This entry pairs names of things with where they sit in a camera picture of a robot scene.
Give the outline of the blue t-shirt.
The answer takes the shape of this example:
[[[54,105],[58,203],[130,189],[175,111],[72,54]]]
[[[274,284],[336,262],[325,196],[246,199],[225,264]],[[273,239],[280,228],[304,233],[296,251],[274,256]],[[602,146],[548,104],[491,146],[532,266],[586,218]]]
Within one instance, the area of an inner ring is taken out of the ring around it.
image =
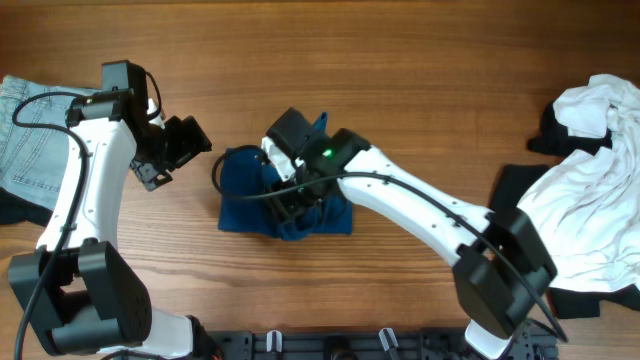
[[[286,110],[266,131],[275,144],[292,158],[304,164],[298,169],[297,183],[315,183],[315,178],[334,179],[343,172],[347,161],[366,141],[348,131],[340,130],[331,136],[326,132],[328,114],[308,121],[294,108]],[[214,188],[222,195],[218,228],[236,233],[258,233],[284,241],[300,241],[311,234],[346,234],[352,232],[352,203],[338,190],[329,198],[324,210],[313,212],[314,217],[302,222],[277,224],[270,220],[265,208],[263,176],[277,174],[258,145],[229,148],[213,165],[211,178]]]

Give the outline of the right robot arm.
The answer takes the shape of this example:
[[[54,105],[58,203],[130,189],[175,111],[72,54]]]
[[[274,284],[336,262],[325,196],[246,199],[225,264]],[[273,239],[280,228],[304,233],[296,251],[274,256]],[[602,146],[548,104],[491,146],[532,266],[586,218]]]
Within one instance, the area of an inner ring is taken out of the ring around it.
[[[290,108],[266,131],[261,149],[280,178],[272,205],[282,218],[340,195],[439,255],[451,267],[459,304],[470,319],[464,340],[485,359],[507,354],[557,274],[525,212],[492,211],[450,196],[351,130],[328,135]]]

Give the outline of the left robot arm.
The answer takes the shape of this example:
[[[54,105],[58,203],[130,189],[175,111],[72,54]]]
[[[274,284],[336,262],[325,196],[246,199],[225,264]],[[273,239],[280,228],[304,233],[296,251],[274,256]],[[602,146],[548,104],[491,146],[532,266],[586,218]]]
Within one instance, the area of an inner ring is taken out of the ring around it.
[[[73,95],[61,131],[68,158],[58,200],[34,252],[15,256],[9,284],[23,309],[14,355],[33,331],[52,356],[219,359],[198,319],[153,307],[117,249],[124,182],[155,190],[212,145],[192,117],[163,120],[153,76],[127,60],[102,67],[102,87]]]

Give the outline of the folded light denim shorts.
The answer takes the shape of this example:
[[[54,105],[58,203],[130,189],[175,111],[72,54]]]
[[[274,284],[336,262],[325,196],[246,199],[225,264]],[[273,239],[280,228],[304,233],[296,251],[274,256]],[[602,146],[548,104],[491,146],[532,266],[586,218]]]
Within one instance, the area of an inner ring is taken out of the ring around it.
[[[17,127],[16,107],[42,93],[45,97],[25,106],[18,114],[23,123],[63,126],[72,99],[66,94],[93,94],[93,89],[46,86],[11,75],[1,83],[1,188],[24,200],[52,210],[57,202],[68,159],[69,137],[50,129]]]

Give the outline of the dark garment under shorts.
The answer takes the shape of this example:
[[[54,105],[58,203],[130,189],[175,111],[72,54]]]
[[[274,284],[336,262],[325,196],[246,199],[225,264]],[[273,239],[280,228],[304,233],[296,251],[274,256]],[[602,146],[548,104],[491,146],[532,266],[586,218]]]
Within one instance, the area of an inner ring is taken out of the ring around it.
[[[52,216],[52,211],[48,208],[24,200],[5,189],[1,189],[0,201],[0,222],[2,225],[30,222],[46,227]]]

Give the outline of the black garment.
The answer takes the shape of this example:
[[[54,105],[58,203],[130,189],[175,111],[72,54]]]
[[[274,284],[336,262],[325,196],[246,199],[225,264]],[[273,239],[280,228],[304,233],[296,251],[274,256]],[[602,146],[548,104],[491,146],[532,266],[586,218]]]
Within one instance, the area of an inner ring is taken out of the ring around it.
[[[574,150],[584,150],[595,155],[601,147],[612,148],[611,131],[600,139],[569,136],[566,126],[555,117],[550,102],[541,115],[539,134],[527,141],[527,149],[544,155],[568,156]],[[548,165],[504,165],[499,172],[489,208],[495,212],[515,207],[525,192],[539,180],[550,167]],[[551,288],[549,301],[559,319],[597,318],[600,302],[619,304],[639,311],[639,289],[629,285],[615,292],[576,292]]]

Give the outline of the white garment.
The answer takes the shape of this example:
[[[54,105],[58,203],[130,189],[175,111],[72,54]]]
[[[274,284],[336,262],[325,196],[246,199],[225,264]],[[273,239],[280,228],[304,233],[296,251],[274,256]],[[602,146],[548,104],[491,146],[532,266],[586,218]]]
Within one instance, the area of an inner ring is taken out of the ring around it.
[[[554,288],[615,292],[639,283],[639,90],[609,74],[565,90],[555,117],[581,140],[610,135],[595,154],[575,150],[521,197],[557,268]]]

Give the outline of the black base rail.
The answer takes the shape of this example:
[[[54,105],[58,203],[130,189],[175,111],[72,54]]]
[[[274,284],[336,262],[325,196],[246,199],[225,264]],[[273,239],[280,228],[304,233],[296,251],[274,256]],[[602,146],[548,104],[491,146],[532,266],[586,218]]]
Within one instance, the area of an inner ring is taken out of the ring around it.
[[[467,344],[462,328],[397,332],[283,333],[272,330],[210,332],[214,346],[204,359],[228,360],[467,360],[482,355]]]

